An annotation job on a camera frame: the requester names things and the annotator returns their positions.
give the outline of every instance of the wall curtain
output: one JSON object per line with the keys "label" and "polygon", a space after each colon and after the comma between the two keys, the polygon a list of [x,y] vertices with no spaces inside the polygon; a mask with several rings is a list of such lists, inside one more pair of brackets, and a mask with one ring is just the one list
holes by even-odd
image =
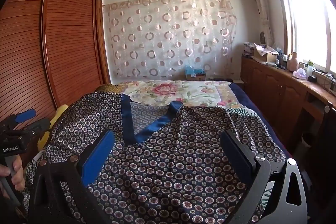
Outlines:
{"label": "wall curtain", "polygon": [[268,2],[267,0],[257,0],[257,5],[261,19],[261,31],[264,33],[265,43],[269,46],[272,46],[273,38],[268,22]]}
{"label": "wall curtain", "polygon": [[230,76],[237,18],[229,0],[123,1],[105,5],[104,18],[118,82],[183,80],[186,65]]}

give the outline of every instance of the louvered sliding door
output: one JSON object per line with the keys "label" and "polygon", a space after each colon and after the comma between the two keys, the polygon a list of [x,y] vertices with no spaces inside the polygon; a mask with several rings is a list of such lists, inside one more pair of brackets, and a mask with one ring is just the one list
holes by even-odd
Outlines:
{"label": "louvered sliding door", "polygon": [[35,119],[55,112],[42,58],[41,3],[7,0],[0,10],[0,120],[30,108]]}
{"label": "louvered sliding door", "polygon": [[102,84],[95,0],[46,0],[45,43],[57,104],[71,104]]}

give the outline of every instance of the blue ribbon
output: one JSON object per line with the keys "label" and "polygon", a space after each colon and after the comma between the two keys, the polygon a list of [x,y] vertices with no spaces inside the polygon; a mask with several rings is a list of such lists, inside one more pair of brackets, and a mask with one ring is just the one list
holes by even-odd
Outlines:
{"label": "blue ribbon", "polygon": [[137,135],[134,134],[133,119],[131,112],[132,100],[129,96],[121,95],[121,117],[123,121],[123,139],[126,146],[136,143],[145,142],[154,132],[162,128],[166,123],[171,122],[178,112],[182,103],[179,101],[172,101],[169,104],[168,110],[165,115],[152,122],[141,130]]}

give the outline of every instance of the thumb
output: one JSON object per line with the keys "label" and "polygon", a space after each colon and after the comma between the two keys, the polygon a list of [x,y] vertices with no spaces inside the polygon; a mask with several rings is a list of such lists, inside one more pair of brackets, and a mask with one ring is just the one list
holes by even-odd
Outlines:
{"label": "thumb", "polygon": [[5,167],[5,166],[0,164],[0,176],[1,177],[9,176],[10,173],[11,173],[11,171],[9,170],[8,167]]}

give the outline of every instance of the wardrobe door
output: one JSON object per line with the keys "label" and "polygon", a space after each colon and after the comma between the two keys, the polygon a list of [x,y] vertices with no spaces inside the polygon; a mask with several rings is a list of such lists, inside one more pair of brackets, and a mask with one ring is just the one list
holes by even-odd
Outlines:
{"label": "wardrobe door", "polygon": [[96,43],[95,0],[45,0],[45,59],[57,105],[102,84]]}
{"label": "wardrobe door", "polygon": [[41,51],[41,3],[7,0],[0,10],[0,121],[30,108],[35,120],[55,112]]}

